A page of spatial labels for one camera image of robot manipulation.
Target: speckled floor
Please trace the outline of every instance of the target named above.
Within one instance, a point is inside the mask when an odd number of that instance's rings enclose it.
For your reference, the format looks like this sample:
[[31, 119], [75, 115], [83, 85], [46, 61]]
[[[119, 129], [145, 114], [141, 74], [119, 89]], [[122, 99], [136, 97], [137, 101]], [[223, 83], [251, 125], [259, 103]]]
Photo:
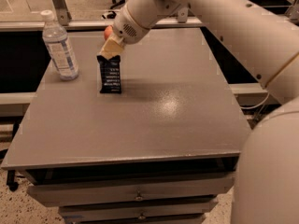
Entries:
[[[74, 20], [100, 19], [103, 10], [108, 9], [111, 0], [66, 0]], [[50, 0], [0, 0], [0, 21], [40, 21], [39, 11], [53, 9]], [[0, 126], [0, 150], [9, 147], [9, 140], [3, 139], [9, 127]], [[17, 177], [19, 188], [11, 192], [6, 185], [7, 172], [0, 170], [0, 223], [1, 224], [59, 224], [64, 223], [57, 214], [58, 208], [46, 208], [26, 193], [29, 185], [26, 179]], [[219, 204], [207, 214], [204, 224], [230, 223], [231, 189], [219, 195]]]

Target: desk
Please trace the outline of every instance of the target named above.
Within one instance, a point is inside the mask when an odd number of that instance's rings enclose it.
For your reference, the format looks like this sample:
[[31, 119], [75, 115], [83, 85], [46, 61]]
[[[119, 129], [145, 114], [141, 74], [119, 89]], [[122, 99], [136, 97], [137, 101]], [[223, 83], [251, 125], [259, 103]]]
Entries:
[[66, 222], [198, 223], [233, 185], [250, 132], [200, 29], [127, 46], [122, 94], [99, 93], [103, 34], [70, 37], [79, 77], [62, 82], [49, 65], [2, 168]]

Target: cable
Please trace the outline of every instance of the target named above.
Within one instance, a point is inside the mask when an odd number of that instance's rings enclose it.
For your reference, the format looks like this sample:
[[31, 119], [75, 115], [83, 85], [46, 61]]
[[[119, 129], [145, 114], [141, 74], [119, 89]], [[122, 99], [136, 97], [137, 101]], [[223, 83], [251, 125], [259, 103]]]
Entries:
[[270, 93], [268, 92], [267, 96], [263, 99], [263, 101], [261, 101], [259, 104], [255, 105], [255, 106], [251, 106], [251, 107], [240, 106], [240, 107], [241, 107], [241, 109], [253, 109], [253, 108], [257, 108], [258, 106], [263, 105], [266, 102], [266, 100], [269, 98], [269, 96], [270, 96]]

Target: drawer handle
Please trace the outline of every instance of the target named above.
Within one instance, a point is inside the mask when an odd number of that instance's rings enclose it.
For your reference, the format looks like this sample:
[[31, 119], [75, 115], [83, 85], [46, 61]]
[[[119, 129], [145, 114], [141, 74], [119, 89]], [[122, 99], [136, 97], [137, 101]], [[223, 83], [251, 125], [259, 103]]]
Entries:
[[143, 213], [142, 214], [140, 214], [140, 216], [139, 216], [139, 218], [138, 218], [138, 220], [145, 220], [147, 217], [146, 216], [144, 216], [143, 215]]
[[141, 201], [143, 201], [143, 200], [144, 200], [144, 198], [141, 196], [141, 193], [138, 192], [138, 193], [137, 193], [137, 196], [135, 197], [135, 201], [137, 201], [137, 202], [141, 202]]

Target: plastic bottle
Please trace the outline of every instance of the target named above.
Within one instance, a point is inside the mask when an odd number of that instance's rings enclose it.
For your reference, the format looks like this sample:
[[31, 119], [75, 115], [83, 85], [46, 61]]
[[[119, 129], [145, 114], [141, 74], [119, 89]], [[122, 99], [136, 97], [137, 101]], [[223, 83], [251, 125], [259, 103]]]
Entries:
[[62, 80], [72, 80], [78, 76], [78, 63], [69, 41], [67, 31], [54, 20], [51, 10], [41, 12], [45, 22], [43, 40], [50, 57]]

